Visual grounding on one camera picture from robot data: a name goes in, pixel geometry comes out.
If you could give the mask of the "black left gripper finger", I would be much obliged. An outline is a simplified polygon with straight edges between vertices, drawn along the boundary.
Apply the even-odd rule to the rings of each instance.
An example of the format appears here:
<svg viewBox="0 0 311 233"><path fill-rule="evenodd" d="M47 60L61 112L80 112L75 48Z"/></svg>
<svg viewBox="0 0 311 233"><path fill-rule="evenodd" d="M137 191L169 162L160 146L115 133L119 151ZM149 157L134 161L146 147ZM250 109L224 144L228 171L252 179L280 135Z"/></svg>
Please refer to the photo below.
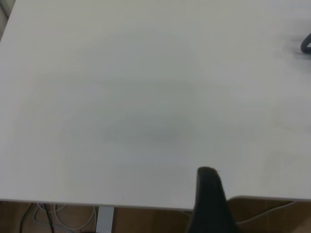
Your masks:
<svg viewBox="0 0 311 233"><path fill-rule="evenodd" d="M197 170L195 205L188 233L238 233L229 209L221 178L211 167Z"/></svg>

